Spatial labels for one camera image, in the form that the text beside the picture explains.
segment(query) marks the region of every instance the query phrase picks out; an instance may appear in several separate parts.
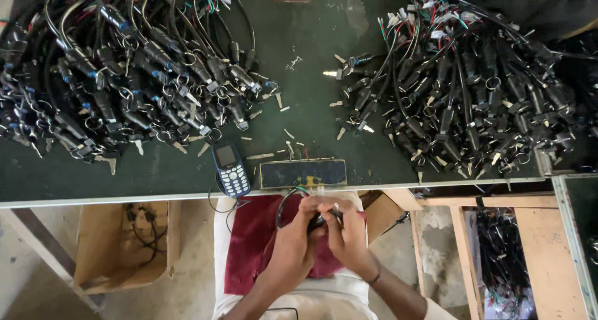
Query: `wiring harness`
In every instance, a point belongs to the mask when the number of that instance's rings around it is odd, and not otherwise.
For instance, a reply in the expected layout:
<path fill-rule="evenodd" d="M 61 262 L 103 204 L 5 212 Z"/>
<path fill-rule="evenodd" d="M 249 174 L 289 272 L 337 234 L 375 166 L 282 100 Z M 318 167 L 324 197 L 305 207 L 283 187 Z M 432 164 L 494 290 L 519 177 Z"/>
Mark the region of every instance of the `wiring harness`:
<path fill-rule="evenodd" d="M 414 163 L 420 183 L 424 167 L 479 179 L 493 169 L 519 171 L 535 150 L 558 163 L 574 148 L 575 96 L 553 69 L 562 55 L 464 0 L 412 1 L 378 19 L 385 54 L 325 71 L 359 76 L 342 87 L 351 111 L 338 139 L 374 132 L 368 121 L 382 112 L 382 132 Z"/>
<path fill-rule="evenodd" d="M 246 21 L 243 49 L 223 8 Z M 247 130 L 262 88 L 278 88 L 257 72 L 240 0 L 34 0 L 6 23 L 0 135 L 39 156 L 42 138 L 86 162 L 153 137 L 186 153 L 228 122 Z"/>

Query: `mobile phone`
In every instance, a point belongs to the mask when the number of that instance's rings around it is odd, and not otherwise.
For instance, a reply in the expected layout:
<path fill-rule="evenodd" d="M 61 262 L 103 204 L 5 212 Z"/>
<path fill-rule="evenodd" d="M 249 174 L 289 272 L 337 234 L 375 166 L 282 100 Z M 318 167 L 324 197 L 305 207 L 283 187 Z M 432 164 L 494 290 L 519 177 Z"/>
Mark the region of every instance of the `mobile phone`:
<path fill-rule="evenodd" d="M 248 194 L 251 186 L 235 144 L 230 140 L 219 140 L 212 147 L 212 155 L 224 186 L 224 194 L 232 198 Z"/>

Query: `cardboard box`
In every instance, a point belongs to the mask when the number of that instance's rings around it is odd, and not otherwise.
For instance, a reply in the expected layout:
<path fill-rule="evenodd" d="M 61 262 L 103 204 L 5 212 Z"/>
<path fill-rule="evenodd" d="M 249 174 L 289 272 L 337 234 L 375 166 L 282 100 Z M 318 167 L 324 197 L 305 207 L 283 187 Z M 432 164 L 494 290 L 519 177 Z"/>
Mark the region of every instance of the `cardboard box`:
<path fill-rule="evenodd" d="M 368 244 L 376 240 L 404 212 L 386 194 L 382 194 L 370 204 L 365 209 L 365 215 L 368 217 Z"/>
<path fill-rule="evenodd" d="M 81 208 L 77 266 L 74 283 L 86 294 L 107 293 L 152 284 L 164 273 L 174 274 L 180 255 L 180 202 L 133 204 L 135 230 L 127 218 L 128 204 L 94 204 Z M 152 224 L 144 209 L 155 216 Z M 154 253 L 144 244 L 155 240 L 154 232 L 165 234 Z"/>

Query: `workbench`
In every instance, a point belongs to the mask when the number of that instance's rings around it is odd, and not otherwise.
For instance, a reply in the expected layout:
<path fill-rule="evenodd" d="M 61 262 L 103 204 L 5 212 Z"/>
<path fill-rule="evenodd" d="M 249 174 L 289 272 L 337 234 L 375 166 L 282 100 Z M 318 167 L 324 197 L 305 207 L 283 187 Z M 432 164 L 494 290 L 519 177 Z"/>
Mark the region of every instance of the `workbench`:
<path fill-rule="evenodd" d="M 30 0 L 16 0 L 18 7 Z M 308 148 L 310 158 L 334 157 L 346 160 L 348 186 L 333 190 L 412 188 L 417 186 L 491 184 L 499 182 L 543 181 L 544 171 L 532 155 L 520 171 L 485 174 L 464 179 L 457 173 L 437 173 L 430 165 L 418 183 L 409 157 L 394 148 L 382 134 L 385 118 L 376 113 L 368 123 L 374 133 L 347 132 L 337 141 L 341 122 L 349 110 L 330 107 L 341 99 L 341 82 L 324 76 L 324 70 L 336 69 L 340 57 L 362 52 L 383 52 L 383 41 L 376 18 L 388 10 L 398 9 L 408 0 L 310 0 L 309 3 L 282 3 L 274 0 L 241 0 L 250 16 L 256 36 L 256 50 L 261 74 L 275 80 L 282 88 L 280 112 L 275 97 L 256 104 L 263 113 L 250 122 L 248 131 L 228 125 L 222 131 L 233 140 L 242 157 L 274 153 L 264 161 L 288 159 L 286 140 L 292 140 L 284 128 L 294 135 L 295 142 Z M 249 35 L 238 11 L 220 7 L 222 16 L 242 48 Z M 241 140 L 241 136 L 251 140 Z M 16 208 L 57 204 L 140 202 L 206 197 L 214 186 L 215 165 L 211 151 L 201 157 L 198 151 L 204 142 L 194 141 L 183 154 L 154 139 L 144 143 L 141 156 L 131 144 L 117 159 L 116 175 L 107 162 L 86 164 L 73 159 L 60 144 L 54 143 L 43 158 L 31 147 L 12 140 L 0 140 L 0 207 Z M 253 176 L 251 194 L 259 188 L 259 160 L 245 161 Z"/>

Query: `red cloth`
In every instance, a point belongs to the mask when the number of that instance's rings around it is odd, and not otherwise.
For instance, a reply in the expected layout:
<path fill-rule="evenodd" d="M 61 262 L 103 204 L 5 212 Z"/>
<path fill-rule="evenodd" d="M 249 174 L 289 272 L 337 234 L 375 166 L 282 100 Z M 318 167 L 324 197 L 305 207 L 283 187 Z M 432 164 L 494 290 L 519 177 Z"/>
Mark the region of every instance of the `red cloth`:
<path fill-rule="evenodd" d="M 227 294 L 249 293 L 258 275 L 268 266 L 274 250 L 276 211 L 282 196 L 253 196 L 247 199 L 250 202 L 235 213 L 224 276 L 224 293 Z M 288 198 L 282 213 L 282 225 L 293 220 L 300 201 L 300 195 Z M 327 277 L 342 268 L 343 265 L 328 248 L 326 229 L 325 237 L 321 237 L 316 246 L 315 263 L 307 277 Z"/>

